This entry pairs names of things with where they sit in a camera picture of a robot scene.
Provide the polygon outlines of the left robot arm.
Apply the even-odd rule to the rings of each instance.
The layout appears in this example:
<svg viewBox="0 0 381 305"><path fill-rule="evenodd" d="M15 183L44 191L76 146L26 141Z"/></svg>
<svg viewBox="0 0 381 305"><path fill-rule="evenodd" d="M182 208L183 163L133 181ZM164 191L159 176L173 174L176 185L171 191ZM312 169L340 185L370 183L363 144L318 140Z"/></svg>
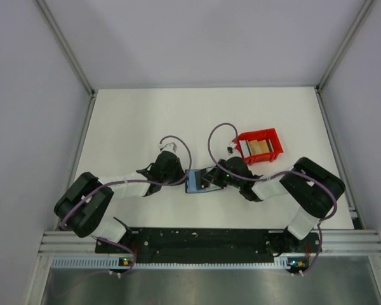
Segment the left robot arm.
<svg viewBox="0 0 381 305"><path fill-rule="evenodd" d="M96 177L82 173L58 200L55 215L61 220L63 230L73 231L78 237L93 236L109 240L118 252L131 246L128 227L113 211L113 199L147 197L163 186L183 184L188 172L182 168L179 157L163 150L155 162L129 175Z"/></svg>

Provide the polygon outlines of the blue leather card holder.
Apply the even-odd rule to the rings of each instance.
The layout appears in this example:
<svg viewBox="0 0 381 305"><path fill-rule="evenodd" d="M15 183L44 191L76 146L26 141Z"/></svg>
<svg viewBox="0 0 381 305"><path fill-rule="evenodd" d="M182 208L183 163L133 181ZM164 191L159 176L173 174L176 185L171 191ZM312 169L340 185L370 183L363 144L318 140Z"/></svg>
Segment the blue leather card holder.
<svg viewBox="0 0 381 305"><path fill-rule="evenodd" d="M185 181L185 192L187 194L203 194L212 191L219 191L222 187L216 186L203 179L203 175L209 172L213 167L191 170Z"/></svg>

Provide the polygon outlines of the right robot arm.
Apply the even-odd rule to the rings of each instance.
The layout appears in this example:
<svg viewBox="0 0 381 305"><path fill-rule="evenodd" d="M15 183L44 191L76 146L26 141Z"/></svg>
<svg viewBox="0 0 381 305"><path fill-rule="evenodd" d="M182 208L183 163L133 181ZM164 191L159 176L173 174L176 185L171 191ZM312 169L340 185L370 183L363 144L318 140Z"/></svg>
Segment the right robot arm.
<svg viewBox="0 0 381 305"><path fill-rule="evenodd" d="M217 187L232 186L246 200L261 202L289 194L300 206L285 229L284 245L293 252L307 243L307 235L337 212L344 182L311 159L301 157L291 169L270 175L254 175L240 157L221 159L202 180Z"/></svg>

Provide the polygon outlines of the red plastic bin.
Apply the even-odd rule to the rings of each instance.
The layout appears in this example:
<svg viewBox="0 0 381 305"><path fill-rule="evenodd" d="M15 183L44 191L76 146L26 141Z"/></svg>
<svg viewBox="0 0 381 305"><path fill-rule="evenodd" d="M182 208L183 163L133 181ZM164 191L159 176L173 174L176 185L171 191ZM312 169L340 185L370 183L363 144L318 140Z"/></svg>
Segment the red plastic bin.
<svg viewBox="0 0 381 305"><path fill-rule="evenodd" d="M284 153L275 128L241 133L234 142L247 165L273 162Z"/></svg>

